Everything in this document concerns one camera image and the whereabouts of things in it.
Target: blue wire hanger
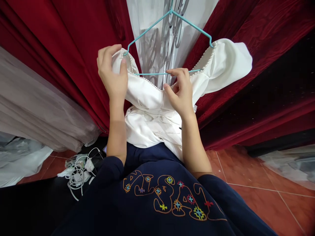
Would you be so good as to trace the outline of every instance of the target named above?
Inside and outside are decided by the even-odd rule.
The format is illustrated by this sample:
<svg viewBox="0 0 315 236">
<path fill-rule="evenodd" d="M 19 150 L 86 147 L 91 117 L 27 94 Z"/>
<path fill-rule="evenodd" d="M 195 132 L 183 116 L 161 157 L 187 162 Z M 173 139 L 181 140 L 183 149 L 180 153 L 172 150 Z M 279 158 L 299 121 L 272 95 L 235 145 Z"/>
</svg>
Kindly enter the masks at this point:
<svg viewBox="0 0 315 236">
<path fill-rule="evenodd" d="M 152 29 L 157 23 L 159 23 L 161 20 L 163 20 L 165 17 L 167 17 L 167 15 L 171 15 L 171 14 L 174 14 L 176 15 L 177 17 L 179 17 L 180 19 L 182 19 L 183 21 L 185 21 L 186 23 L 188 23 L 189 25 L 191 25 L 192 27 L 194 27 L 196 30 L 200 31 L 201 33 L 203 33 L 205 36 L 207 36 L 209 38 L 209 45 L 210 47 L 213 48 L 212 46 L 212 37 L 211 35 L 209 35 L 208 33 L 206 33 L 205 31 L 203 31 L 202 29 L 200 29 L 198 26 L 194 25 L 193 23 L 189 22 L 188 20 L 186 20 L 184 17 L 182 17 L 181 15 L 179 15 L 177 12 L 173 11 L 172 9 L 172 6 L 173 6 L 173 0 L 171 2 L 171 9 L 164 15 L 162 16 L 157 22 L 155 22 L 153 25 L 151 25 L 146 31 L 144 31 L 142 34 L 140 34 L 134 41 L 132 41 L 129 45 L 128 45 L 128 48 L 127 48 L 127 52 L 124 53 L 124 56 L 127 56 L 128 53 L 129 53 L 129 48 L 130 46 L 135 42 L 137 41 L 139 38 L 141 38 L 146 32 L 148 32 L 150 29 Z M 200 71 L 199 69 L 198 70 L 190 70 L 189 72 L 195 72 L 195 71 Z M 169 73 L 145 73 L 145 74 L 135 74 L 135 75 L 164 75 L 164 74 L 169 74 Z"/>
</svg>

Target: tile grout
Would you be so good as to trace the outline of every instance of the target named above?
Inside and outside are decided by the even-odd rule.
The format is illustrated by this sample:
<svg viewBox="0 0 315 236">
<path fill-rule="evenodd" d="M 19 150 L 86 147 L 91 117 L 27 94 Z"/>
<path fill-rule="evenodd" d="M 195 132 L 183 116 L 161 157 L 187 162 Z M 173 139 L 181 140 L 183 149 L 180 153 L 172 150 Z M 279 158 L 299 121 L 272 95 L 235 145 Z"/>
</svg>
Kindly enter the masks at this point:
<svg viewBox="0 0 315 236">
<path fill-rule="evenodd" d="M 257 188 L 257 189 L 263 189 L 263 190 L 269 190 L 269 191 L 273 191 L 273 192 L 278 192 L 277 190 L 272 190 L 272 189 L 267 189 L 267 188 L 259 188 L 259 187 L 253 187 L 253 186 L 246 186 L 246 185 L 231 184 L 231 183 L 227 183 L 227 184 L 230 184 L 230 185 L 237 185 L 237 186 L 243 186 L 243 187 Z"/>
<path fill-rule="evenodd" d="M 286 207 L 288 208 L 288 210 L 290 211 L 291 215 L 293 216 L 293 218 L 295 219 L 296 223 L 299 225 L 300 229 L 302 230 L 304 236 L 306 236 L 304 229 L 302 228 L 302 226 L 300 225 L 300 223 L 298 222 L 298 220 L 295 218 L 294 214 L 292 213 L 291 209 L 289 208 L 288 204 L 285 202 L 285 200 L 283 199 L 283 197 L 281 196 L 281 194 L 279 193 L 279 191 L 277 191 L 279 196 L 281 197 L 282 201 L 285 203 Z"/>
<path fill-rule="evenodd" d="M 220 162 L 220 158 L 219 158 L 219 156 L 218 156 L 218 153 L 217 153 L 217 151 L 215 151 L 215 152 L 216 152 L 217 158 L 218 158 L 218 160 L 219 160 L 219 163 L 220 163 L 220 166 L 221 166 L 221 169 L 222 169 L 222 172 L 223 172 L 223 176 L 224 176 L 224 178 L 225 178 L 225 182 L 228 183 L 228 182 L 227 182 L 227 178 L 226 178 L 226 176 L 225 176 L 225 174 L 224 174 L 224 170 L 223 170 L 223 168 L 222 168 L 222 165 L 221 165 L 221 162 Z"/>
<path fill-rule="evenodd" d="M 302 196 L 302 197 L 315 198 L 315 197 L 313 197 L 313 196 L 302 195 L 302 194 L 298 194 L 298 193 L 290 193 L 290 192 L 278 191 L 278 190 L 267 189 L 267 188 L 259 188 L 259 187 L 253 187 L 253 186 L 246 186 L 246 185 L 239 185 L 239 184 L 231 184 L 231 183 L 227 183 L 227 184 L 236 185 L 236 186 L 242 186 L 242 187 L 250 187 L 250 188 L 257 188 L 257 189 L 269 190 L 269 191 L 273 191 L 273 192 L 287 193 L 287 194 L 298 195 L 298 196 Z"/>
<path fill-rule="evenodd" d="M 58 157 L 58 156 L 52 156 L 52 155 L 50 155 L 51 157 Z M 58 157 L 58 158 L 63 158 L 63 159 L 69 159 L 69 158 L 67 158 L 67 157 Z"/>
<path fill-rule="evenodd" d="M 48 169 L 49 169 L 49 167 L 52 165 L 52 162 L 51 162 L 51 163 L 50 163 L 50 165 L 47 167 L 46 171 L 43 173 L 42 177 L 40 177 L 40 179 L 39 179 L 39 180 L 42 180 L 42 179 L 43 179 L 43 177 L 44 177 L 44 175 L 46 174 L 47 170 L 48 170 Z"/>
</svg>

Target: floor tile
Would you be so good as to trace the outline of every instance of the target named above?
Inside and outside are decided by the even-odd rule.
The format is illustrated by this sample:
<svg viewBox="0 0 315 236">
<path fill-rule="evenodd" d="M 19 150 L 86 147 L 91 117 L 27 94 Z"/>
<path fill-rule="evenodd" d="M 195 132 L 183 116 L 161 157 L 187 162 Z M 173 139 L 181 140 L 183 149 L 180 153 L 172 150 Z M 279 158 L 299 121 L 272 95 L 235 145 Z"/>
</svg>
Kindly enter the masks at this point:
<svg viewBox="0 0 315 236">
<path fill-rule="evenodd" d="M 57 176 L 57 174 L 64 171 L 65 168 L 65 159 L 56 157 L 51 163 L 50 167 L 47 169 L 46 173 L 43 175 L 42 179 L 48 179 Z"/>
<path fill-rule="evenodd" d="M 276 190 L 288 192 L 288 193 L 296 193 L 301 195 L 307 196 L 315 196 L 315 191 L 305 188 L 287 178 L 282 177 L 281 175 L 275 173 L 274 171 L 270 170 L 269 168 L 265 167 L 262 164 L 263 168 L 265 169 L 269 179 L 275 186 Z"/>
<path fill-rule="evenodd" d="M 315 234 L 315 198 L 280 193 L 306 235 Z"/>
<path fill-rule="evenodd" d="M 303 231 L 278 192 L 245 186 L 230 186 L 278 235 L 303 235 Z"/>
<path fill-rule="evenodd" d="M 61 157 L 61 158 L 70 158 L 72 156 L 76 155 L 76 152 L 72 151 L 72 150 L 67 150 L 67 151 L 63 151 L 63 152 L 56 152 L 53 151 L 51 153 L 51 156 L 55 156 L 55 157 Z"/>
<path fill-rule="evenodd" d="M 28 176 L 28 177 L 24 177 L 17 184 L 24 184 L 24 183 L 29 183 L 29 182 L 40 180 L 43 177 L 43 175 L 45 174 L 45 172 L 47 171 L 47 169 L 49 168 L 49 166 L 51 165 L 51 163 L 53 162 L 54 159 L 55 159 L 55 157 L 53 157 L 53 156 L 47 157 L 47 159 L 44 160 L 44 162 L 42 164 L 42 167 L 41 167 L 40 171 L 37 174 L 31 175 L 31 176 Z"/>
<path fill-rule="evenodd" d="M 206 151 L 206 153 L 211 163 L 213 173 L 217 177 L 219 177 L 220 179 L 226 182 L 216 151 L 209 150 L 209 151 Z"/>
<path fill-rule="evenodd" d="M 217 151 L 217 154 L 228 183 L 275 190 L 256 158 L 235 147 Z"/>
</svg>

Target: white wedding dress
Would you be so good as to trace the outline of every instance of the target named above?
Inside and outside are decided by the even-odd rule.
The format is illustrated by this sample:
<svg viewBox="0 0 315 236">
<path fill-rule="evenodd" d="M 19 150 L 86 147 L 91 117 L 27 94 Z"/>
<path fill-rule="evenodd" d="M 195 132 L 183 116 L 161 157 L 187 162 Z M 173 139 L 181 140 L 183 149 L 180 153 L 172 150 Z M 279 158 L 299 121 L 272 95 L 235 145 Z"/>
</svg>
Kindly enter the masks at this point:
<svg viewBox="0 0 315 236">
<path fill-rule="evenodd" d="M 244 43 L 219 39 L 209 47 L 190 75 L 193 87 L 193 105 L 203 95 L 218 91 L 246 76 L 252 69 L 252 57 Z M 112 58 L 113 72 L 119 73 L 121 60 L 125 57 L 128 68 L 126 100 L 131 106 L 125 116 L 127 142 L 139 148 L 148 148 L 160 142 L 182 161 L 181 118 L 172 108 L 167 95 L 147 79 L 138 75 L 134 58 L 121 49 Z"/>
</svg>

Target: woman's right hand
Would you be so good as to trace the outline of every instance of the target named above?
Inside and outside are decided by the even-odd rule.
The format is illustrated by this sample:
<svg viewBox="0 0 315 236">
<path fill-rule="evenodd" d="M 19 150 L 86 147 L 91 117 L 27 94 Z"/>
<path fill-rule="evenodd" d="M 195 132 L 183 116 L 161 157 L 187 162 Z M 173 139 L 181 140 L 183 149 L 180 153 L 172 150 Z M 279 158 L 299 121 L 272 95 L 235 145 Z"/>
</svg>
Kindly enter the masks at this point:
<svg viewBox="0 0 315 236">
<path fill-rule="evenodd" d="M 186 116 L 194 115 L 193 89 L 188 69 L 177 68 L 167 70 L 166 72 L 172 76 L 177 76 L 177 83 L 173 86 L 173 89 L 168 84 L 163 85 L 172 107 L 182 119 Z"/>
</svg>

